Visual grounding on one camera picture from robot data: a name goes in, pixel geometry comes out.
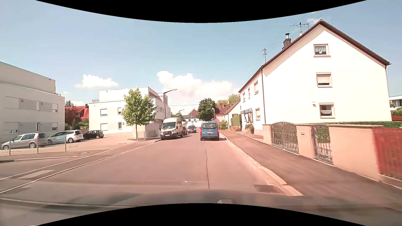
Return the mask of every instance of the silver car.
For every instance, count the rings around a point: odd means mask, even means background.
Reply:
[[[39,142],[39,146],[43,146],[46,144],[46,134],[45,133],[30,133],[30,134],[22,134],[18,135],[10,141],[7,141],[2,144],[3,150],[8,150],[13,148],[35,148],[37,143]]]
[[[67,143],[73,143],[74,141],[80,142],[81,140],[84,139],[84,136],[81,132],[81,130],[66,130],[66,131],[61,131],[58,133],[55,133],[51,135],[50,137],[47,138],[47,143],[48,144],[57,144],[57,143],[64,143],[66,141]]]

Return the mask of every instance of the white car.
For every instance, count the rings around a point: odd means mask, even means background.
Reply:
[[[84,136],[81,132],[81,130],[66,130],[66,131],[61,131],[58,133],[55,133],[51,135],[50,137],[47,138],[47,143],[52,144],[52,143],[64,143],[66,141],[67,143],[72,143],[74,141],[80,142],[81,140],[84,139]]]

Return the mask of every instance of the building facade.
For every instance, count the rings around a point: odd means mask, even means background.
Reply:
[[[64,97],[51,78],[0,62],[0,142],[64,130]]]
[[[279,121],[391,121],[389,61],[323,20],[283,43],[239,91],[243,127],[251,121],[262,134],[262,124]]]
[[[89,106],[91,111],[89,116],[89,130],[102,130],[108,136],[134,135],[135,125],[128,126],[121,115],[121,110],[125,106],[124,95],[128,95],[130,89],[139,89],[144,97],[148,95],[153,100],[156,107],[156,120],[150,122],[147,126],[137,126],[137,131],[159,131],[165,118],[170,117],[170,107],[167,106],[167,95],[165,94],[165,103],[163,103],[163,94],[159,95],[148,86],[132,88],[116,88],[99,90],[99,99],[93,100]]]

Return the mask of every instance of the asphalt road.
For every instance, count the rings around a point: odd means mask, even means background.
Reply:
[[[257,193],[255,185],[270,184],[225,138],[200,141],[198,132],[152,142],[130,144],[85,157],[2,163],[0,198],[113,205],[139,194],[195,189]],[[44,224],[103,211],[46,211],[45,204],[16,205],[1,200],[0,203],[3,226]]]

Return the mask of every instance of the black car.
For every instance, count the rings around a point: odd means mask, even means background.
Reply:
[[[195,125],[189,125],[187,127],[187,131],[188,131],[188,133],[197,133],[197,129],[196,129]]]
[[[84,139],[91,139],[91,138],[103,138],[103,132],[101,130],[91,130],[88,133],[84,134]]]

